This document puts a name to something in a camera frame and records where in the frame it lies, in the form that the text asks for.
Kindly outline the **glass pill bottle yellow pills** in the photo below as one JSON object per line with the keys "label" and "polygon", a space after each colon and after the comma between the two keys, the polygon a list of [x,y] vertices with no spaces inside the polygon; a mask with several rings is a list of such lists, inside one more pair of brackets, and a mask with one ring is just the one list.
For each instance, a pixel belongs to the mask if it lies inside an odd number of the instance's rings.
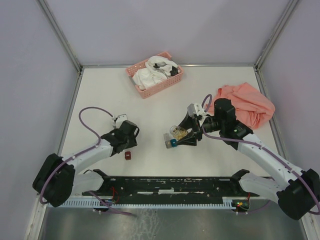
{"label": "glass pill bottle yellow pills", "polygon": [[173,136],[173,138],[176,139],[177,141],[181,140],[182,138],[188,135],[187,130],[185,130],[181,126],[176,126],[176,125],[172,126],[169,132]]}

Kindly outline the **teal pill box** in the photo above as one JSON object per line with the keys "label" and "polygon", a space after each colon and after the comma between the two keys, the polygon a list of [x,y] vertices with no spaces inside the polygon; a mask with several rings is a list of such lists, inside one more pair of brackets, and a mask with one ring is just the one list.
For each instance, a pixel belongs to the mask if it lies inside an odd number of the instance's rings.
{"label": "teal pill box", "polygon": [[175,147],[177,147],[177,140],[176,139],[171,139],[170,140],[170,144],[171,144],[171,146],[173,147],[173,148],[175,148]]}

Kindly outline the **grey pill box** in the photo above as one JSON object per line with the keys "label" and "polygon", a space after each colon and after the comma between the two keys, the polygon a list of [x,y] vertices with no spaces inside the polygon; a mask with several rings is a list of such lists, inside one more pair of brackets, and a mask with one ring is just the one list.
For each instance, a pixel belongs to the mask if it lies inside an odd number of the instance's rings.
{"label": "grey pill box", "polygon": [[172,135],[167,132],[167,133],[163,134],[163,138],[164,138],[164,143],[165,143],[166,148],[167,149],[172,148],[172,143],[171,143]]}

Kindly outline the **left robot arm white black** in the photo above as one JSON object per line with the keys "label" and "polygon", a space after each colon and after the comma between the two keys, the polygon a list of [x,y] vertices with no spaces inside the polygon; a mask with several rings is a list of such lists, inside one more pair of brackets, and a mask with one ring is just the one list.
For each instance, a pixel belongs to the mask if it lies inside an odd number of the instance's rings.
{"label": "left robot arm white black", "polygon": [[119,128],[102,135],[88,149],[65,157],[55,153],[48,155],[32,183],[33,189],[40,194],[40,200],[46,200],[42,204],[49,203],[53,207],[59,207],[69,197],[88,191],[106,195],[111,189],[111,183],[105,173],[100,170],[87,174],[80,172],[101,160],[137,146],[139,132],[136,124],[124,120]]}

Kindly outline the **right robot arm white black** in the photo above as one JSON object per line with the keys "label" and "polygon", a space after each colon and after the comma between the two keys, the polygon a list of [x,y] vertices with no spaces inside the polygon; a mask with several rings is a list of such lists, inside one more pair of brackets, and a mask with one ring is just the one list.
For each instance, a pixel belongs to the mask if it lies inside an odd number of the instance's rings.
{"label": "right robot arm white black", "polygon": [[236,151],[249,157],[266,171],[264,178],[242,169],[233,175],[229,183],[236,196],[244,192],[259,195],[272,201],[291,219],[300,220],[305,214],[319,215],[313,207],[320,206],[320,176],[313,169],[303,170],[272,151],[254,134],[253,130],[239,121],[231,100],[219,98],[213,103],[210,115],[202,105],[192,103],[177,131],[187,134],[178,138],[177,145],[196,146],[206,136],[224,141]]}

